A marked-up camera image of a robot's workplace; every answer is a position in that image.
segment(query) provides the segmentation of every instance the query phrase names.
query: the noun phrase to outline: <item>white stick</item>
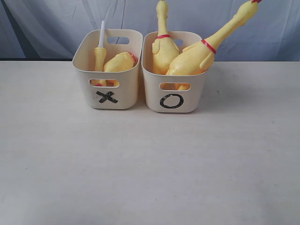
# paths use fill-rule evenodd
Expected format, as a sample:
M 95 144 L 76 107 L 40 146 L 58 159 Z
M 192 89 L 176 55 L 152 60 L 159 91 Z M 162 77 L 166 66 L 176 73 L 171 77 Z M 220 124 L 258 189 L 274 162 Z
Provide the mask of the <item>white stick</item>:
M 105 21 L 103 20 L 101 22 L 101 31 L 100 31 L 99 45 L 98 45 L 99 48 L 103 48 L 104 34 L 105 34 Z

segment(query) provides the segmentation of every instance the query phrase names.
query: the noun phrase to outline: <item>black x marking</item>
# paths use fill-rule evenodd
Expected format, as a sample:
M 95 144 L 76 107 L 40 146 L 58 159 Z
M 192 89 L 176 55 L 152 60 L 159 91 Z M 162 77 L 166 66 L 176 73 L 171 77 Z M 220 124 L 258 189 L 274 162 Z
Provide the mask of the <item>black x marking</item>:
M 106 94 L 103 94 L 100 91 L 97 91 L 96 94 L 102 96 L 102 98 L 99 100 L 100 103 L 104 103 L 106 100 L 109 100 L 112 103 L 117 103 L 118 102 L 118 100 L 111 97 L 111 96 L 114 95 L 114 93 L 111 92 L 111 91 L 107 92 Z

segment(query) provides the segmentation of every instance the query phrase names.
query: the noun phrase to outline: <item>white table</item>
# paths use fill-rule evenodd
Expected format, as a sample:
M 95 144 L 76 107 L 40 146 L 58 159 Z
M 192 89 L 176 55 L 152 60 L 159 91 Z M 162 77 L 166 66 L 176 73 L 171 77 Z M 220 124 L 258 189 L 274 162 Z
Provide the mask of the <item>white table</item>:
M 88 107 L 71 62 L 0 62 L 0 224 L 299 225 L 300 63 L 212 69 L 162 114 Z

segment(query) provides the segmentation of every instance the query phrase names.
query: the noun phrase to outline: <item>yellow toy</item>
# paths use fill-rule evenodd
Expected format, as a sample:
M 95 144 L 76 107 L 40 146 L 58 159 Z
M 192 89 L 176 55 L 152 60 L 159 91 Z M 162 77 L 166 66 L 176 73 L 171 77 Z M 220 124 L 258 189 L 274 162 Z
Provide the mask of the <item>yellow toy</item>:
M 104 65 L 104 72 L 122 72 L 133 68 L 136 60 L 132 53 L 122 52 L 117 54 L 111 60 Z M 113 83 L 114 87 L 119 86 L 119 82 L 116 80 L 107 80 Z
M 178 46 L 167 31 L 168 4 L 160 0 L 157 4 L 158 34 L 152 43 L 153 73 L 165 75 L 170 63 L 179 55 Z
M 99 37 L 99 45 L 94 49 L 95 54 L 95 71 L 103 72 L 103 64 L 106 58 L 106 49 L 103 47 L 105 32 L 105 21 L 101 23 L 101 32 Z M 93 86 L 106 86 L 106 80 L 91 80 L 91 85 Z
M 183 49 L 182 53 L 171 62 L 166 75 L 197 75 L 207 71 L 215 60 L 216 50 L 220 44 L 256 14 L 260 1 L 247 1 L 241 5 L 232 20 L 218 32 Z M 189 85 L 176 84 L 176 88 L 187 90 Z

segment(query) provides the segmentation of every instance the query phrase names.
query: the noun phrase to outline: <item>white backdrop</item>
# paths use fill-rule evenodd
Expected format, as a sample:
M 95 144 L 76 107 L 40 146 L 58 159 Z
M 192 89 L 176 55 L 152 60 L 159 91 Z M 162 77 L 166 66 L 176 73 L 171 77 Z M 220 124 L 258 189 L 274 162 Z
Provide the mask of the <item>white backdrop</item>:
M 4 1 L 41 58 L 72 58 L 84 36 L 99 29 L 105 16 L 108 28 L 134 29 L 143 35 L 157 30 L 158 0 Z M 245 0 L 167 2 L 169 30 L 191 31 L 205 38 L 230 20 Z M 216 60 L 299 61 L 299 6 L 300 0 L 263 0 L 258 13 L 220 46 Z M 13 35 L 0 34 L 0 57 L 11 57 L 11 46 L 2 40 Z M 20 51 L 14 56 L 23 57 Z

